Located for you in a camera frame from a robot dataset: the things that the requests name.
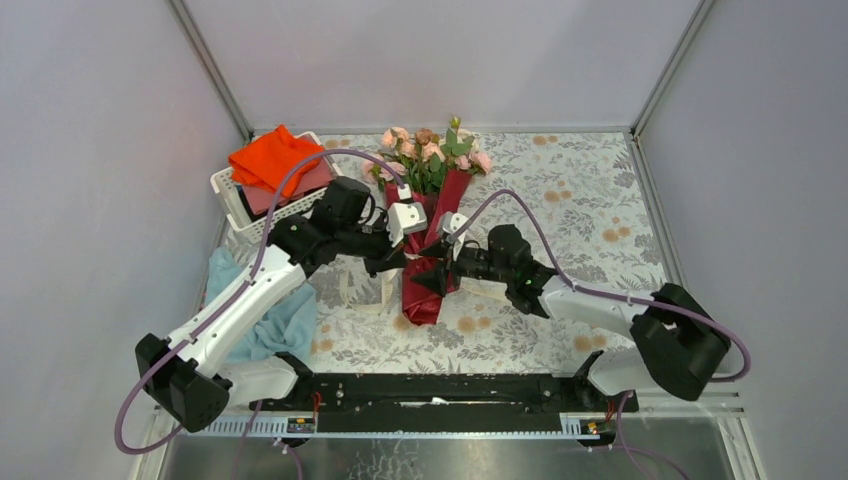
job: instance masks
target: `perforated metal strip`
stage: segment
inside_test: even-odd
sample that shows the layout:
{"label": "perforated metal strip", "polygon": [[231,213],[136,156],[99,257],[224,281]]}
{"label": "perforated metal strip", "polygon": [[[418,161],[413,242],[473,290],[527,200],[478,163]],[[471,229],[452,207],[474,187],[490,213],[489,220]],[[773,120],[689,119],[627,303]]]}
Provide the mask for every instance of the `perforated metal strip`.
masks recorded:
{"label": "perforated metal strip", "polygon": [[[551,432],[347,432],[347,433],[326,433],[318,432],[314,434],[304,433],[286,433],[286,425],[289,417],[259,417],[253,422],[253,427],[248,432],[248,437],[258,438],[386,438],[386,439],[427,439],[427,438],[477,438],[477,439],[539,439],[539,440],[597,440],[598,435],[581,435],[580,420],[561,416],[562,431]],[[249,415],[227,415],[218,417],[211,425],[205,429],[196,432],[188,433],[187,435],[204,436],[204,437],[239,437],[241,436],[247,422],[250,420]]]}

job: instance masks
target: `light blue towel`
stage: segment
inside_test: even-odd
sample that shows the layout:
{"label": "light blue towel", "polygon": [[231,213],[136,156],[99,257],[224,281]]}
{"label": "light blue towel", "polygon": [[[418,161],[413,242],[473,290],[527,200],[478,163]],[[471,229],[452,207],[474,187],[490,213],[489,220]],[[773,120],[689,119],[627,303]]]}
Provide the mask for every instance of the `light blue towel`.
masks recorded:
{"label": "light blue towel", "polygon": [[[209,258],[206,303],[209,304],[244,270],[226,247]],[[274,305],[244,336],[227,357],[227,363],[264,360],[277,352],[290,352],[307,363],[318,318],[315,289],[304,283],[281,303]]]}

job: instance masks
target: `robotic arm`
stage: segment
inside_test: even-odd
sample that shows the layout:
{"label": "robotic arm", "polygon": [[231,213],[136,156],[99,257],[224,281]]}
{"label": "robotic arm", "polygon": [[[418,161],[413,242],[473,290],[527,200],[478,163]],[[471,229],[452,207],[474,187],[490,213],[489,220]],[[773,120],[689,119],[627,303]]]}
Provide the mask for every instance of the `robotic arm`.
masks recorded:
{"label": "robotic arm", "polygon": [[[272,305],[337,255],[362,258],[372,276],[405,266],[406,258],[401,248],[403,237],[425,229],[426,216],[420,204],[409,200],[408,191],[401,193],[401,198],[406,196],[407,200],[392,205],[373,224],[364,225],[359,218],[369,200],[369,191],[361,183],[342,177],[328,186],[309,218],[292,215],[277,222],[269,236],[259,273],[252,280],[248,268],[202,312],[167,338],[148,334],[138,343],[136,358],[143,376],[175,346],[190,342],[153,374],[144,390],[189,432],[205,428],[228,406],[255,400],[278,399],[282,401],[276,403],[283,408],[303,407],[308,405],[311,390],[319,391],[328,384],[338,384],[339,388],[326,392],[325,398],[331,393],[338,398],[345,397],[344,388],[348,388],[349,393],[344,402],[339,400],[337,405],[330,406],[330,414],[333,409],[344,410],[347,402],[367,401],[372,405],[385,399],[403,398],[519,403],[526,405],[522,413],[532,413],[534,408],[547,413],[563,409],[598,411],[596,407],[606,405],[613,396],[647,386],[658,385],[680,398],[697,400],[729,349],[726,337],[683,315],[575,291],[556,275],[554,269],[532,258],[529,244],[515,226],[493,228],[489,232],[488,250],[464,244],[462,236],[454,241],[452,234],[466,219],[449,213],[440,220],[444,233],[442,241],[422,252],[440,261],[436,268],[414,278],[415,281],[441,295],[446,294],[449,282],[458,285],[463,277],[501,282],[506,285],[507,298],[523,313],[555,320],[583,321],[634,340],[636,348],[594,354],[574,379],[564,380],[550,375],[538,376],[538,379],[518,375],[478,379],[462,375],[464,381],[461,382],[442,379],[434,383],[425,378],[430,377],[426,375],[412,378],[374,374],[361,379],[359,376],[355,379],[337,376],[329,382],[326,379],[317,381],[315,377],[330,374],[313,374],[295,359],[285,356],[225,364],[230,350]],[[247,290],[227,305],[240,288]],[[647,296],[649,292],[633,294]],[[701,307],[677,285],[666,284],[652,295],[659,302],[703,314]],[[192,339],[190,333],[208,318],[208,312],[222,306],[226,306],[223,314]],[[528,389],[527,382],[533,384],[532,388]],[[354,393],[354,383],[368,385],[359,390],[359,397]],[[491,387],[493,384],[502,386],[495,389]],[[553,405],[552,399],[559,403]],[[357,416],[360,416],[360,403],[355,405]],[[410,417],[409,412],[406,409],[400,417]],[[481,421],[490,422],[490,415],[484,417]]]}

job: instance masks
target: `orange cloth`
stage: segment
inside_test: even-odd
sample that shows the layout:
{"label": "orange cloth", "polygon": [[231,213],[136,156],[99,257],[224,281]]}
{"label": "orange cloth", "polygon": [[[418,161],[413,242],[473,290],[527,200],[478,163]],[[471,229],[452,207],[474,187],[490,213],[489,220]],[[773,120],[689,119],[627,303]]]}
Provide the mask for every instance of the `orange cloth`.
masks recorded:
{"label": "orange cloth", "polygon": [[[295,138],[285,126],[266,133],[246,147],[230,155],[233,180],[274,193],[295,165],[309,155],[321,152],[324,147],[309,140]],[[294,173],[283,188],[283,195],[291,197],[303,175],[321,162],[318,158]]]}

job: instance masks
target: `pink cloth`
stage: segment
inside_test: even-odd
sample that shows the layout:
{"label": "pink cloth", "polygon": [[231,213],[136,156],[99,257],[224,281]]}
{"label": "pink cloth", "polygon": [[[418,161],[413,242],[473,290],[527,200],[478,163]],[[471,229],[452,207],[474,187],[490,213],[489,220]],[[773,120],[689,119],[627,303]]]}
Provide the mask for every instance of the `pink cloth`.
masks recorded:
{"label": "pink cloth", "polygon": [[[330,165],[322,158],[317,167],[306,172],[301,177],[300,183],[297,185],[297,189],[295,189],[291,198],[283,198],[281,196],[277,205],[283,206],[290,201],[301,199],[311,190],[326,187],[332,179],[333,174],[330,170]],[[250,211],[254,215],[268,211],[268,207],[271,206],[271,198],[274,197],[273,194],[259,187],[251,187],[249,185],[242,186],[242,189],[244,190],[245,198],[247,198],[247,204],[250,206]]]}

